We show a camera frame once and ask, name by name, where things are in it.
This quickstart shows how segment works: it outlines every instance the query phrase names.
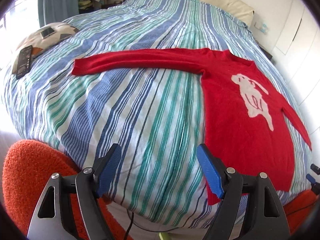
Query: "metal screw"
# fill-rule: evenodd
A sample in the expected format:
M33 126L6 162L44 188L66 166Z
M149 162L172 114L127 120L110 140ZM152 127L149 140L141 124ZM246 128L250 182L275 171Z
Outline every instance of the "metal screw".
M231 168L231 167L227 168L227 173L233 174L235 172L236 170L234 168Z
M91 172L92 172L92 168L90 168L90 167L84 168L84 170L83 170L84 174L89 174Z
M261 172L260 173L260 177L263 178L263 179L266 179L268 177L268 175L264 172Z
M58 177L59 177L59 173L56 173L56 172L51 175L51 178L53 178L53 179L56 179Z

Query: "white dog design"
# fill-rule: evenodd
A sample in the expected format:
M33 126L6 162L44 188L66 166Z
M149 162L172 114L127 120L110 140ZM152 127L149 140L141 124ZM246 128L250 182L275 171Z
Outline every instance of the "white dog design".
M267 120L270 130L273 131L272 118L269 114L268 105L262 99L262 95L255 88L255 85L258 85L267 95L269 94L268 91L257 81L249 79L242 74L232 75L231 80L240 87L240 95L248 109L248 116L256 117L258 114L262 114Z

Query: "striped bedspread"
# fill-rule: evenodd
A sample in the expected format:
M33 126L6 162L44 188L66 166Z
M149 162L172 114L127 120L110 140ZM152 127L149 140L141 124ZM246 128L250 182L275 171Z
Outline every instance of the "striped bedspread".
M217 209L207 205L196 159L204 140L200 76L149 68L77 77L71 75L75 58L145 48L229 49L254 60L301 117L248 27L215 6L199 0L127 0L65 22L80 32L35 59L29 74L16 80L10 68L2 71L2 101L22 137L64 151L79 167L91 166L119 143L123 155L108 195L153 222L207 228ZM305 175L311 164L308 146L286 121L295 172L291 191L279 192L283 204L309 188Z

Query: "black remote control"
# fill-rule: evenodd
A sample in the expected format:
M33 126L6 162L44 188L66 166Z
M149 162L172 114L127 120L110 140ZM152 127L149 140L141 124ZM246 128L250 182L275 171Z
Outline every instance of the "black remote control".
M23 48L19 53L18 65L16 71L16 78L22 78L25 74L30 72L31 69L31 53L32 45Z

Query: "blue gripper pad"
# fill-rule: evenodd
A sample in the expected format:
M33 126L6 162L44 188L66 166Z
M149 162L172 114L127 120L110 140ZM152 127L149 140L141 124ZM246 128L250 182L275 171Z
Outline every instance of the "blue gripper pad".
M211 163L206 150L202 145L199 145L197 148L197 158L212 193L216 194L217 197L221 199L224 195L224 191L221 184L220 174L216 170L214 164Z
M311 184L316 183L316 179L312 177L309 173L306 175L306 179L309 180Z
M113 152L108 152L107 154L111 154L111 156L98 179L98 188L96 189L98 197L102 197L104 193L109 191L111 182L116 175L116 170L121 161L122 154L120 145L117 145Z

